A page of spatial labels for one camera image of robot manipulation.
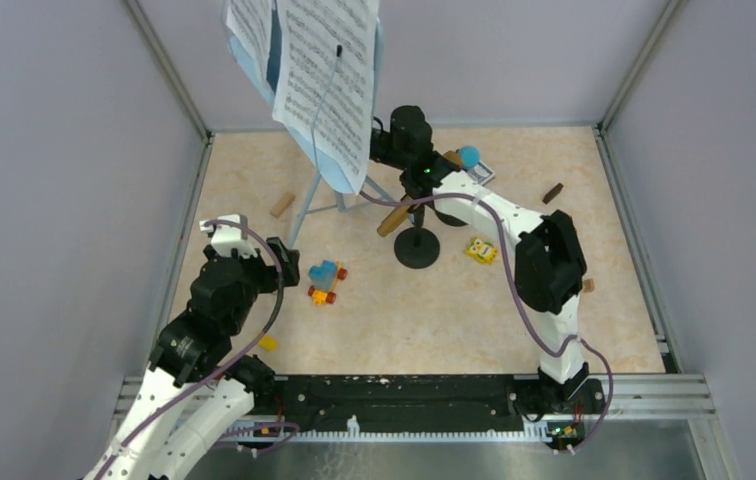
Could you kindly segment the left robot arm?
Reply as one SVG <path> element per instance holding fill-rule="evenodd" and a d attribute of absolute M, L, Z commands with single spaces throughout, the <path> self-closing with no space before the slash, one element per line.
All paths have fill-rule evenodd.
<path fill-rule="evenodd" d="M 252 355 L 300 282 L 280 238 L 253 248 L 211 238 L 189 299 L 150 352 L 142 383 L 89 479 L 183 479 L 236 420 L 273 404 L 271 370 Z"/>

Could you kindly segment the blue music stand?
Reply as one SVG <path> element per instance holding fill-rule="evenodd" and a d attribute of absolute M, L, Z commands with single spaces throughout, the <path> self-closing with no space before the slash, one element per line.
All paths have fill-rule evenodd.
<path fill-rule="evenodd" d="M 311 162 L 315 174 L 288 242 L 295 243 L 321 182 L 344 197 L 365 185 L 384 54 L 377 1 L 226 1 L 234 61 Z"/>

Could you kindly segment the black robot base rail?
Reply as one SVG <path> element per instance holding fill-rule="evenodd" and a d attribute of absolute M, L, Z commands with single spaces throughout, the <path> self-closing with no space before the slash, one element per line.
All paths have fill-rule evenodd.
<path fill-rule="evenodd" d="M 519 432 L 533 420 L 599 414 L 604 401 L 598 379 L 563 399 L 527 375 L 291 375 L 256 396 L 251 412 L 305 433 L 341 432 L 350 419 L 365 433 Z"/>

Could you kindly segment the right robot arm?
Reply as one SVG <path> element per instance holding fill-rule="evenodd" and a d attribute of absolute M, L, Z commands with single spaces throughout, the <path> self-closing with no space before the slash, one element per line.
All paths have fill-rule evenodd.
<path fill-rule="evenodd" d="M 412 221 L 394 241 L 396 259 L 411 269 L 431 266 L 440 253 L 436 235 L 423 225 L 426 209 L 447 224 L 471 226 L 498 241 L 511 295 L 541 351 L 541 400 L 554 412 L 566 412 L 580 400 L 589 377 L 577 319 L 587 264 L 573 219 L 561 210 L 538 213 L 496 194 L 483 180 L 476 149 L 440 153 L 432 135 L 423 111 L 413 105 L 396 108 L 388 125 L 373 126 L 369 157 L 399 170 L 405 191 L 377 232 L 386 236 Z"/>

